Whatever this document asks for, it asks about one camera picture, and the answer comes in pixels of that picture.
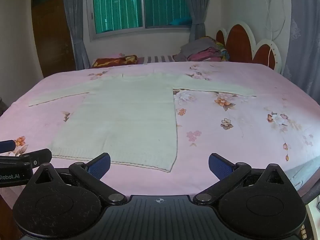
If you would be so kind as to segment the white knit sweater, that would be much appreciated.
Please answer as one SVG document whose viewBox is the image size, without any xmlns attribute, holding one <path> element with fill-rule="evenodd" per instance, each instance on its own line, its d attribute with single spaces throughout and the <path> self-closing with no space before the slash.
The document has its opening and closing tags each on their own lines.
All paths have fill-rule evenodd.
<svg viewBox="0 0 320 240">
<path fill-rule="evenodd" d="M 151 73 L 106 76 L 42 94 L 30 104 L 86 96 L 52 140 L 49 148 L 55 157 L 89 160 L 107 152 L 118 164 L 170 172 L 177 157 L 173 94 L 177 89 L 254 95 L 253 90 L 231 83 Z"/>
</svg>

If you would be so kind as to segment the stack of folded clothes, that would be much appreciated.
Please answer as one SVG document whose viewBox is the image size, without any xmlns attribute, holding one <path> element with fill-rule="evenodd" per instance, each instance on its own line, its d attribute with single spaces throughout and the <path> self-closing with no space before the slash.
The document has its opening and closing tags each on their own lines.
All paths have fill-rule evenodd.
<svg viewBox="0 0 320 240">
<path fill-rule="evenodd" d="M 172 58 L 176 62 L 222 62 L 229 61 L 230 56 L 222 43 L 206 36 L 181 46 L 180 52 Z"/>
</svg>

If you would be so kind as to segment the pink floral bedsheet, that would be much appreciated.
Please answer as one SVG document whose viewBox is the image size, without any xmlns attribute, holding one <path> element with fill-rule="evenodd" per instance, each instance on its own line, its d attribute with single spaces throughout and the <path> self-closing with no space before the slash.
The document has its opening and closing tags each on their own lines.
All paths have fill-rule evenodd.
<svg viewBox="0 0 320 240">
<path fill-rule="evenodd" d="M 194 195 L 217 182 L 208 158 L 217 153 L 254 168 L 276 163 L 305 195 L 319 180 L 319 105 L 296 85 L 260 64 L 150 63 L 59 73 L 40 81 L 1 116 L 1 139 L 11 155 L 49 148 L 85 94 L 32 106 L 33 99 L 106 76 L 187 75 L 253 90 L 253 96 L 174 90 L 177 157 L 170 172 L 112 161 L 103 182 L 130 196 Z"/>
</svg>

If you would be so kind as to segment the brown wooden door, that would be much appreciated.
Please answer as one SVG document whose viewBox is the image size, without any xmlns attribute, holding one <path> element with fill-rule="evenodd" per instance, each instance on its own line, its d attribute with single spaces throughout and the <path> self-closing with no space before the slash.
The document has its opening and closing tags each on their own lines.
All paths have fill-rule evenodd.
<svg viewBox="0 0 320 240">
<path fill-rule="evenodd" d="M 31 16 L 42 75 L 76 70 L 63 0 L 31 0 Z"/>
</svg>

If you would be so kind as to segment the red yellow pillow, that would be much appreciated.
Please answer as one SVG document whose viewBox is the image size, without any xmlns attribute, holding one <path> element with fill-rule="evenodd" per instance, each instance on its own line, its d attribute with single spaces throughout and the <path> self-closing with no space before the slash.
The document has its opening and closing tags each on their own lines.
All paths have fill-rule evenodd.
<svg viewBox="0 0 320 240">
<path fill-rule="evenodd" d="M 108 68 L 116 66 L 127 66 L 137 64 L 138 57 L 136 55 L 122 56 L 116 58 L 100 58 L 96 59 L 92 68 Z"/>
</svg>

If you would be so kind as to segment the lavender patterned curtain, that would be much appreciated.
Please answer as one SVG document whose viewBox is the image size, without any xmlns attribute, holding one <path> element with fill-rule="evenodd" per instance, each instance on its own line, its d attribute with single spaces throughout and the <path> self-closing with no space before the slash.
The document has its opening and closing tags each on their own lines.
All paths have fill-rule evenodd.
<svg viewBox="0 0 320 240">
<path fill-rule="evenodd" d="M 319 0 L 291 0 L 283 76 L 319 102 Z"/>
</svg>

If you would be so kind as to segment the striped pillow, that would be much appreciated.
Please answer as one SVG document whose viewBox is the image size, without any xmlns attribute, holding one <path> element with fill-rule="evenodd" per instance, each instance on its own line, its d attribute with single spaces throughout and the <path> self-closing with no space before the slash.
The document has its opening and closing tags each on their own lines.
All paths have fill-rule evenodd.
<svg viewBox="0 0 320 240">
<path fill-rule="evenodd" d="M 139 62 L 140 64 L 174 62 L 174 59 L 171 55 L 145 56 L 139 58 Z"/>
</svg>

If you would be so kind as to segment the red white headboard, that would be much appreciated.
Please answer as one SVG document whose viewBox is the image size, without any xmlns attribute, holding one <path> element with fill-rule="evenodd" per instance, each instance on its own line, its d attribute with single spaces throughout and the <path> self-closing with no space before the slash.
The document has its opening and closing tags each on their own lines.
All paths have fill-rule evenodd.
<svg viewBox="0 0 320 240">
<path fill-rule="evenodd" d="M 227 61 L 263 64 L 281 72 L 282 59 L 277 45 L 268 39 L 257 42 L 245 22 L 237 22 L 229 30 L 219 28 L 215 40 L 223 45 Z"/>
</svg>

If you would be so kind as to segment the window with green shutters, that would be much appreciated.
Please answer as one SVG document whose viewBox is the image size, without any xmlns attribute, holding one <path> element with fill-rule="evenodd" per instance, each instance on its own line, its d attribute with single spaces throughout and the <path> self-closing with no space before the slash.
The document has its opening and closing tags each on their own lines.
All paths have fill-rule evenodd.
<svg viewBox="0 0 320 240">
<path fill-rule="evenodd" d="M 87 0 L 91 39 L 147 31 L 190 28 L 186 0 Z"/>
</svg>

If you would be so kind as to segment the left grey curtain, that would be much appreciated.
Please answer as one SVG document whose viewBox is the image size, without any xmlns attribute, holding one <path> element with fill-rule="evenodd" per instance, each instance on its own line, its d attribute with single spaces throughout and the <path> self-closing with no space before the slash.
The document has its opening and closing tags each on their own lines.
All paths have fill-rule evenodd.
<svg viewBox="0 0 320 240">
<path fill-rule="evenodd" d="M 83 0 L 63 0 L 76 70 L 88 69 L 90 62 L 83 40 Z"/>
</svg>

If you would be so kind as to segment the grey curtain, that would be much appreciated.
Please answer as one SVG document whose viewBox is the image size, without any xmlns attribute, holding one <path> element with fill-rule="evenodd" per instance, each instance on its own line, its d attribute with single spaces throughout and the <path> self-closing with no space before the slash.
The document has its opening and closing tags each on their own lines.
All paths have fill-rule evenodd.
<svg viewBox="0 0 320 240">
<path fill-rule="evenodd" d="M 195 41 L 206 35 L 205 20 L 210 0 L 186 0 L 190 11 L 192 24 L 189 41 Z"/>
<path fill-rule="evenodd" d="M 83 0 L 63 0 L 76 70 L 88 69 L 90 62 L 83 40 Z"/>
</svg>

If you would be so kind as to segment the right grey curtain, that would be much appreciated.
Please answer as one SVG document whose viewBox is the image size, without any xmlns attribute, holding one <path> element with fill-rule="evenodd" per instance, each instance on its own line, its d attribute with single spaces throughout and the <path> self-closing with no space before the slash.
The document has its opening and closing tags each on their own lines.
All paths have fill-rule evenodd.
<svg viewBox="0 0 320 240">
<path fill-rule="evenodd" d="M 189 41 L 195 41 L 206 35 L 205 20 L 210 0 L 186 0 L 190 11 L 192 24 Z"/>
</svg>

